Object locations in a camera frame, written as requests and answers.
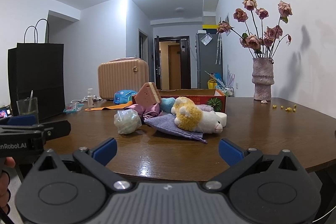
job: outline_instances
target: silver screw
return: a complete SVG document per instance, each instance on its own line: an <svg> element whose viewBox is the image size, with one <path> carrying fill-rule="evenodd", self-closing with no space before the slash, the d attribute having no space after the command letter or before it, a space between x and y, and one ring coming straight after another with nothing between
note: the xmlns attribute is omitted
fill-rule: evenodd
<svg viewBox="0 0 336 224"><path fill-rule="evenodd" d="M217 190L222 187L222 184L217 180L210 180L205 184L205 187L209 190Z"/></svg>
<svg viewBox="0 0 336 224"><path fill-rule="evenodd" d="M131 186L131 184L126 180L118 180L113 183L113 187L117 190L126 190Z"/></svg>

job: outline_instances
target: purple cloth bag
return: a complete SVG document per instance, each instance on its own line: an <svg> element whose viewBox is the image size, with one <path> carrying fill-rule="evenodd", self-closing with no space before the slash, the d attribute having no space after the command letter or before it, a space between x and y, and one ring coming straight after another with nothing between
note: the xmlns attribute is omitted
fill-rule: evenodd
<svg viewBox="0 0 336 224"><path fill-rule="evenodd" d="M184 137L190 140L196 140L203 143L208 143L206 140L203 140L203 133L190 132L180 129L174 123L174 119L174 115L167 114L155 118L145 119L144 123L163 133Z"/></svg>

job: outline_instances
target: stuffed alpaca toy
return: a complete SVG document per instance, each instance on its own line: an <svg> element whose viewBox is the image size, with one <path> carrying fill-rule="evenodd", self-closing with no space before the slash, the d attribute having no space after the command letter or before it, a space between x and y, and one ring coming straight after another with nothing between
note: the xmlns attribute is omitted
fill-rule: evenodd
<svg viewBox="0 0 336 224"><path fill-rule="evenodd" d="M183 130L203 133L223 131L221 118L214 111L202 111L186 97L178 97L171 111L176 113L174 120L176 126Z"/></svg>

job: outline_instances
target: pink sponge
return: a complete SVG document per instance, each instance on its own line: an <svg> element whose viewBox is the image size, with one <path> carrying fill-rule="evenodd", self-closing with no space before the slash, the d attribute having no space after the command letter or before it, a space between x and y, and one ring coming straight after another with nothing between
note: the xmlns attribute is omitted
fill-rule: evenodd
<svg viewBox="0 0 336 224"><path fill-rule="evenodd" d="M134 99L137 104L142 105L145 108L160 104L162 101L159 91L153 82L145 83L135 95Z"/></svg>

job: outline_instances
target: cardboard box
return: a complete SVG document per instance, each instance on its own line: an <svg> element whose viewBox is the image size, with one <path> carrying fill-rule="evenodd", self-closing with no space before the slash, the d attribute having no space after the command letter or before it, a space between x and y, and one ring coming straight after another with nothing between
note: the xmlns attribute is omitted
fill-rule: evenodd
<svg viewBox="0 0 336 224"><path fill-rule="evenodd" d="M184 96L191 99L195 105L211 105L216 112L225 112L226 96L221 90L159 90L162 98Z"/></svg>

